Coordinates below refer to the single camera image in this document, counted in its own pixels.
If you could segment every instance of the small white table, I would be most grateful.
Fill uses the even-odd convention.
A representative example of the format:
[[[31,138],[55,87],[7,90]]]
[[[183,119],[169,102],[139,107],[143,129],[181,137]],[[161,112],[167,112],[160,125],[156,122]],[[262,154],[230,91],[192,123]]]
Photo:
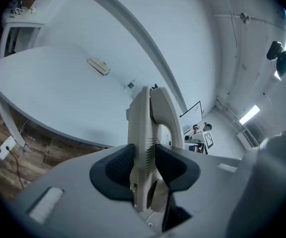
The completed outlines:
[[[0,60],[0,114],[21,146],[25,141],[8,104],[55,133],[98,146],[127,144],[132,97],[113,76],[92,68],[78,47],[40,47]]]
[[[12,46],[15,38],[15,31],[14,29],[12,30],[12,28],[33,28],[33,31],[31,32],[31,34],[29,34],[30,36],[25,48],[31,49],[36,41],[39,30],[42,28],[43,25],[45,25],[45,22],[39,19],[37,15],[32,15],[31,13],[29,13],[28,9],[26,8],[23,10],[22,14],[18,16],[10,13],[10,9],[8,9],[5,10],[5,12],[2,14],[2,25],[4,30],[0,39],[0,59],[5,56],[6,42],[10,32],[11,37],[9,40],[8,52],[11,53],[12,51]]]

